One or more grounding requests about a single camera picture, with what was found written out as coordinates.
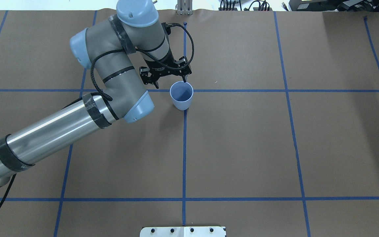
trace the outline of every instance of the sticker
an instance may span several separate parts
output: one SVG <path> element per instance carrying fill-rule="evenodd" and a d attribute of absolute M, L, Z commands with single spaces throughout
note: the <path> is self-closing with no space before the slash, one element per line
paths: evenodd
<path fill-rule="evenodd" d="M 298 6 L 298 10 L 301 10 L 301 9 L 307 9 L 309 5 L 310 5 L 309 3 L 300 4 L 300 5 Z"/>

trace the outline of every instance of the robotic arm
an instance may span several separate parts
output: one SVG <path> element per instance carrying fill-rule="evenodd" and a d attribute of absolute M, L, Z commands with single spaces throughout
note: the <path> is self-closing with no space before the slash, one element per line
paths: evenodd
<path fill-rule="evenodd" d="M 1 138 L 0 187 L 13 174 L 120 118 L 132 123 L 152 112 L 154 105 L 143 83 L 158 88 L 157 80 L 165 75 L 178 75 L 185 81 L 191 74 L 191 60 L 181 57 L 176 61 L 168 39 L 171 27 L 182 26 L 161 24 L 158 18 L 151 0 L 119 0 L 117 14 L 71 38 L 73 54 L 82 66 L 91 69 L 98 92 Z M 143 54 L 148 66 L 139 69 L 142 81 L 127 56 L 136 51 Z M 93 68 L 103 79 L 103 91 L 94 81 Z"/>

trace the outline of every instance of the cup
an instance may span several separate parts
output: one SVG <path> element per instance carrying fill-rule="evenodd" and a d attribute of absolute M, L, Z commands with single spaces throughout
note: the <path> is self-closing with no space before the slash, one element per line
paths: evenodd
<path fill-rule="evenodd" d="M 188 82 L 178 81 L 170 87 L 169 93 L 175 107 L 184 111 L 191 105 L 194 89 Z"/>

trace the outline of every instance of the blue joint cap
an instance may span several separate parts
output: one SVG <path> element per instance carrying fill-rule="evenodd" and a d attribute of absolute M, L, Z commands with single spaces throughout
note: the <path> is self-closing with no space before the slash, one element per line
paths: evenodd
<path fill-rule="evenodd" d="M 72 54 L 77 58 L 81 66 L 86 69 L 90 69 L 91 62 L 87 53 L 86 46 L 86 31 L 88 28 L 85 28 L 81 32 L 77 33 L 75 36 L 72 36 L 69 40 L 69 47 L 71 48 Z"/>
<path fill-rule="evenodd" d="M 150 98 L 149 92 L 146 91 L 130 111 L 125 114 L 124 119 L 127 123 L 134 123 L 147 114 L 150 114 L 153 109 L 155 109 L 155 105 L 153 104 L 152 98 Z"/>
<path fill-rule="evenodd" d="M 122 22 L 133 27 L 151 26 L 159 19 L 152 0 L 119 0 L 116 12 Z"/>

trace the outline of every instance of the plastic cup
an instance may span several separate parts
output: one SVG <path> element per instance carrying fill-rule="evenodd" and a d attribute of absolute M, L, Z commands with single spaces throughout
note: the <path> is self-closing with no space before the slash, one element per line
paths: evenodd
<path fill-rule="evenodd" d="M 175 107 L 184 111 L 191 105 L 194 89 L 188 82 L 178 81 L 170 87 L 169 93 Z"/>

